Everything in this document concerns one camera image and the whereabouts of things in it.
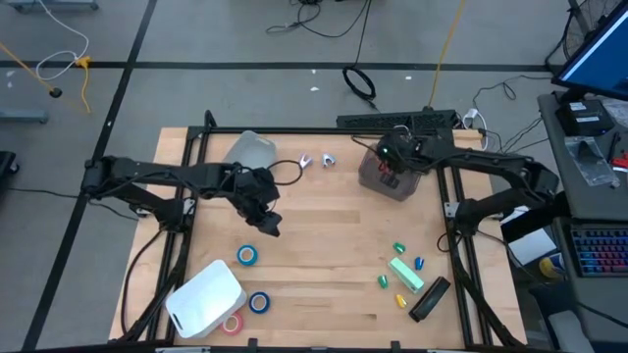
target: green block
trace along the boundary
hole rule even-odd
[[[414,271],[407,267],[399,258],[392,259],[389,262],[389,267],[412,293],[416,294],[423,286],[423,280],[416,276]]]

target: white container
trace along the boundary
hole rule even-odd
[[[246,293],[223,260],[177,289],[166,309],[182,338],[202,338],[246,303]]]

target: keyboard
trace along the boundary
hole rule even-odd
[[[434,131],[437,128],[453,128],[457,123],[454,110],[386,114],[345,115],[336,118],[336,125],[345,128],[393,128],[407,126],[412,132]]]
[[[576,269],[582,277],[628,276],[628,226],[571,226]]]

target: computer monitor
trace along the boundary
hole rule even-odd
[[[628,0],[622,1],[588,36],[552,83],[570,97],[595,93],[628,101]]]

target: wooden table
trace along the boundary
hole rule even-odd
[[[179,165],[186,128],[161,131],[154,161]],[[472,130],[456,131],[456,145],[478,147],[480,136]],[[218,162],[236,141],[237,134],[212,134],[206,161]],[[223,259],[247,293],[263,290],[272,299],[268,313],[257,315],[246,306],[239,312],[244,330],[226,336],[219,329],[204,339],[181,339],[177,344],[246,345],[257,337],[260,346],[390,347],[398,340],[403,348],[462,348],[460,319],[455,290],[445,297],[421,323],[414,323],[408,309],[397,307],[394,296],[402,294],[413,306],[438,277],[453,283],[447,254],[437,250],[438,237],[445,232],[436,173],[423,176],[416,193],[397,202],[360,186],[357,169],[365,149],[346,135],[266,135],[278,147],[278,159],[297,159],[303,152],[315,156],[301,181],[280,187],[275,211],[284,217],[282,235],[275,238],[249,227],[224,199],[202,200],[197,209],[186,278],[191,278],[216,259]],[[324,152],[337,158],[333,168],[323,169]],[[492,193],[489,177],[462,171],[467,197],[480,199]],[[291,165],[274,170],[277,181],[296,176]],[[453,187],[449,192],[453,198]],[[162,197],[172,197],[171,187],[149,186]],[[157,229],[152,219],[138,223],[130,259]],[[483,221],[480,229],[501,237],[497,222]],[[154,294],[165,236],[140,258],[131,276],[128,325],[144,310]],[[388,269],[397,254],[393,243],[407,250],[399,255],[413,267],[416,256],[425,259],[418,273],[425,286],[412,294]],[[255,266],[246,268],[236,260],[243,244],[259,252]],[[487,301],[515,337],[525,341],[519,306],[504,247],[482,236],[475,237],[478,264]],[[377,276],[387,275],[390,287],[382,289]],[[470,305],[475,342],[481,342],[475,306]],[[120,303],[110,336],[119,337]],[[160,334],[164,336],[166,321]]]

